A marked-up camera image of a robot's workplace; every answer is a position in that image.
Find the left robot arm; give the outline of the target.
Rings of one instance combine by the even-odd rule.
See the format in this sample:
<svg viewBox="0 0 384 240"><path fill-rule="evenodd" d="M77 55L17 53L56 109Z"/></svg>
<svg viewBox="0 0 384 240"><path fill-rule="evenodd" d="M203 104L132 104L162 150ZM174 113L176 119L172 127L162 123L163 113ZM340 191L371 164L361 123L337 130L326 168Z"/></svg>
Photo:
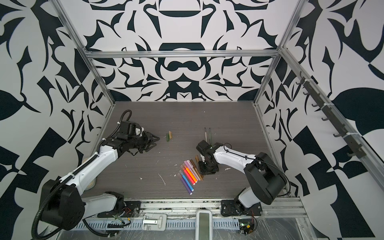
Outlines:
<svg viewBox="0 0 384 240"><path fill-rule="evenodd" d="M64 177L43 185L31 229L34 240L47 240L61 230L73 229L80 222L95 235L109 236L92 229L86 219L98 214L121 216L126 208L124 196L111 191L87 198L82 195L92 181L124 153L136 150L142 154L157 145L160 138L132 122L131 116L131 110L124 111L116 129L99 142L90 158Z"/></svg>

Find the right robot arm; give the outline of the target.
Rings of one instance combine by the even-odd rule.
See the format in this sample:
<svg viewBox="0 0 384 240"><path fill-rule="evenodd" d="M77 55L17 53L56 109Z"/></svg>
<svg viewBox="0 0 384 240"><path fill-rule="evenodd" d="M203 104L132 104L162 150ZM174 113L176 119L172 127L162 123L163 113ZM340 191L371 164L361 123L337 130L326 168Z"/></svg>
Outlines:
<svg viewBox="0 0 384 240"><path fill-rule="evenodd" d="M198 143L196 149L202 157L199 162L202 175L217 173L219 165L245 174L250 186L235 197L236 212L248 210L259 203L270 205L289 183L285 173L266 153L245 154L221 143L210 145L205 140Z"/></svg>

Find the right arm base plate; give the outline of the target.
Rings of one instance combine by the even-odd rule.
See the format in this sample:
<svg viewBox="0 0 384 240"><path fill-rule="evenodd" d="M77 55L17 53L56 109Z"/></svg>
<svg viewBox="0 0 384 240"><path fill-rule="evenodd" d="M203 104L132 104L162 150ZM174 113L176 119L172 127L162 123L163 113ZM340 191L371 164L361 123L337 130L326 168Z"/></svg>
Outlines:
<svg viewBox="0 0 384 240"><path fill-rule="evenodd" d="M244 207L239 201L221 200L221 215L223 217L231 216L261 216L262 206L260 203L253 205L250 208Z"/></svg>

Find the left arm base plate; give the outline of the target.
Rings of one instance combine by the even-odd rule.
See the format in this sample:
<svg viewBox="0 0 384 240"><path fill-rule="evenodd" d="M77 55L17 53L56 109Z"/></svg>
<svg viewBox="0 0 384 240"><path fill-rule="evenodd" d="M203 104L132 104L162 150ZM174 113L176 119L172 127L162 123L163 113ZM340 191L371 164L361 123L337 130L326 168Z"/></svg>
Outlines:
<svg viewBox="0 0 384 240"><path fill-rule="evenodd" d="M109 212L97 214L98 218L114 218L119 216L121 218L130 218L138 215L141 210L140 201L124 201L118 202L115 208Z"/></svg>

